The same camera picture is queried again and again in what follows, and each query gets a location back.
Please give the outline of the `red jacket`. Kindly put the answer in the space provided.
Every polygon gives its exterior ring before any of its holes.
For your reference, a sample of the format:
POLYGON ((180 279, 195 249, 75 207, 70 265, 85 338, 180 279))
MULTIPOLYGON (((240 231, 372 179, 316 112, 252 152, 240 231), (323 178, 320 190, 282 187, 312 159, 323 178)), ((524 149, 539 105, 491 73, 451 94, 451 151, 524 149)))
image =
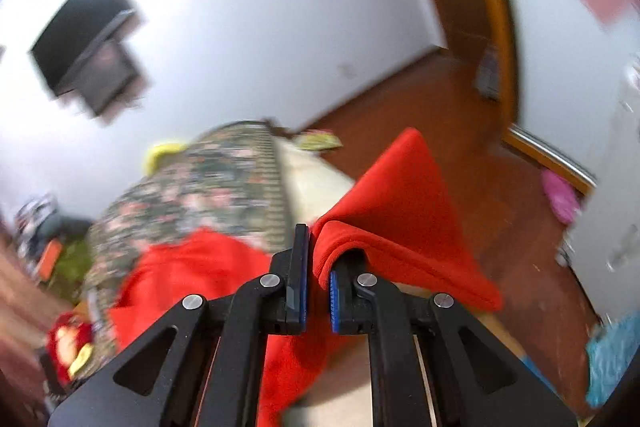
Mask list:
MULTIPOLYGON (((421 133, 406 129, 344 197, 311 227, 310 317, 300 336, 268 340, 258 423, 277 426, 282 413, 314 384, 347 343, 332 333, 328 290, 332 265, 360 248, 384 279, 442 291, 477 310, 496 312, 503 299, 463 243, 446 185, 421 133)), ((146 248, 111 307, 116 348, 139 337, 180 299, 235 293, 265 274, 268 254, 211 229, 182 242, 146 248)))

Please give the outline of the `grey clothes on floor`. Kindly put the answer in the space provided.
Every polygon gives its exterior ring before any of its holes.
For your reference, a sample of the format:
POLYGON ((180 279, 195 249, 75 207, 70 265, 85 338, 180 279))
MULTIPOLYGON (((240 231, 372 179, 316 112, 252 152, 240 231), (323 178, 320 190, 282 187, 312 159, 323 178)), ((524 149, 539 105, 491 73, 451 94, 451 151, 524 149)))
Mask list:
POLYGON ((498 52, 491 44, 485 49, 475 74, 475 88, 481 96, 498 101, 500 95, 500 72, 498 52))

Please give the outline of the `red parrot plush toy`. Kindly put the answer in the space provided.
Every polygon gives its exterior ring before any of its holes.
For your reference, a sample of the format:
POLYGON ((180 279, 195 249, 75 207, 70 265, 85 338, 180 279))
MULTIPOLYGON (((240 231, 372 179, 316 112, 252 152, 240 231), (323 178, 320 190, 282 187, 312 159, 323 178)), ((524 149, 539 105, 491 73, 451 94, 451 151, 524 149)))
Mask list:
POLYGON ((47 354, 61 385, 74 381, 93 355, 92 326, 74 312, 61 314, 48 332, 47 354))

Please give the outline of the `blue cloth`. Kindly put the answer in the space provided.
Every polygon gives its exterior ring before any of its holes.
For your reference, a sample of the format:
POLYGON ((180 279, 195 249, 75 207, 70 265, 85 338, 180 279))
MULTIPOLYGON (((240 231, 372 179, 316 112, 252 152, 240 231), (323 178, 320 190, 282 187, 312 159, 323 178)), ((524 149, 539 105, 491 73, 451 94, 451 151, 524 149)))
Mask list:
POLYGON ((586 344, 589 386, 586 401, 602 407, 622 380, 640 343, 639 313, 608 324, 586 344))

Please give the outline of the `floral bed cover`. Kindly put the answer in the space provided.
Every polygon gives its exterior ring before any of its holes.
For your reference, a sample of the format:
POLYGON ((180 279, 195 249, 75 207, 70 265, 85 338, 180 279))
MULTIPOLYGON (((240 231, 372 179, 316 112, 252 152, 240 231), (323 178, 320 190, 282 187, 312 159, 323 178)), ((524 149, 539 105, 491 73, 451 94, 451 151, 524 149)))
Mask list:
POLYGON ((144 248, 176 243, 201 227, 269 254, 290 247, 288 195, 265 121, 232 122, 203 134, 167 166, 129 187, 93 223, 84 295, 100 361, 115 353, 107 310, 144 248))

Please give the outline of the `cluttered pile of items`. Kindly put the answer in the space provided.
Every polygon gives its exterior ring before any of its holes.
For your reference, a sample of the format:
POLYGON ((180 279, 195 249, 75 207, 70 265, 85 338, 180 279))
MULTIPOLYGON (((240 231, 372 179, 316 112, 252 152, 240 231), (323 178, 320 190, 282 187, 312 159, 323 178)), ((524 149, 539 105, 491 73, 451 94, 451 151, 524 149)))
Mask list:
POLYGON ((93 222, 69 215, 46 194, 25 202, 14 225, 17 256, 29 278, 76 305, 92 265, 87 237, 93 222))

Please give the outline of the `white cabinet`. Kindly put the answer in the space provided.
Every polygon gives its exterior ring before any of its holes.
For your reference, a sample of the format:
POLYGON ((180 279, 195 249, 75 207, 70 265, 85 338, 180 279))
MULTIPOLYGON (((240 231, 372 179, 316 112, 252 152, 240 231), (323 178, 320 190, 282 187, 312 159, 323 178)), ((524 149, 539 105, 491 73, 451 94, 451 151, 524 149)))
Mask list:
POLYGON ((564 256, 595 314, 639 310, 639 57, 626 67, 596 188, 565 232, 564 256))

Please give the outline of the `pink slipper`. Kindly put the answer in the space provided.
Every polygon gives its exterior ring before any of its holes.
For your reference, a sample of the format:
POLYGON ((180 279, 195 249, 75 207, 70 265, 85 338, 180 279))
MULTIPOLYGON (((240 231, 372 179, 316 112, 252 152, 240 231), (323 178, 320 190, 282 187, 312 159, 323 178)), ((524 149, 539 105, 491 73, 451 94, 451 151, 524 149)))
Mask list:
POLYGON ((580 202, 574 187, 549 169, 541 171, 540 179, 544 195, 547 196, 556 219, 563 225, 571 225, 580 211, 580 202))

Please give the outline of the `yellow pillow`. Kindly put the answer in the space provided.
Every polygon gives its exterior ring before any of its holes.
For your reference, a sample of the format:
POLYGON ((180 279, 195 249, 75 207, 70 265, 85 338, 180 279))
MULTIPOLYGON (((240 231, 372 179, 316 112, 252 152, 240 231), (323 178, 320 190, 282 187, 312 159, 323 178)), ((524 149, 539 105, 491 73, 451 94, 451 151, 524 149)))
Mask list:
POLYGON ((186 143, 177 141, 158 142, 151 145, 145 152, 142 171, 145 176, 152 176, 158 169, 174 160, 186 149, 186 143))

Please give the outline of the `wall-mounted black television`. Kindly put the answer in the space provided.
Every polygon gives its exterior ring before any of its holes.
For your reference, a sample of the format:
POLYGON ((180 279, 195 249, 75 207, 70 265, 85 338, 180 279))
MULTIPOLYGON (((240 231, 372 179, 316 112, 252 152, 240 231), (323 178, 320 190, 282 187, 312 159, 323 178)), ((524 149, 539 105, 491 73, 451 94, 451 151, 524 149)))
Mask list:
POLYGON ((122 37, 138 22, 130 0, 66 0, 29 50, 55 98, 80 98, 94 117, 141 79, 122 37))

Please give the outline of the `wooden door frame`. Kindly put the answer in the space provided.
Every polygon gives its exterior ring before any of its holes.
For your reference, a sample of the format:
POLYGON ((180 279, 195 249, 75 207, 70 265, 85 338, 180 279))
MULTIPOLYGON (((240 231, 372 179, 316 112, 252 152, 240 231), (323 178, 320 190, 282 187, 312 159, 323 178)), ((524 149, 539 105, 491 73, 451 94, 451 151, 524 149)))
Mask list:
POLYGON ((592 174, 518 125, 520 64, 510 0, 434 0, 434 3, 452 54, 471 60, 488 48, 497 52, 501 141, 562 176, 578 192, 588 194, 596 186, 592 174))

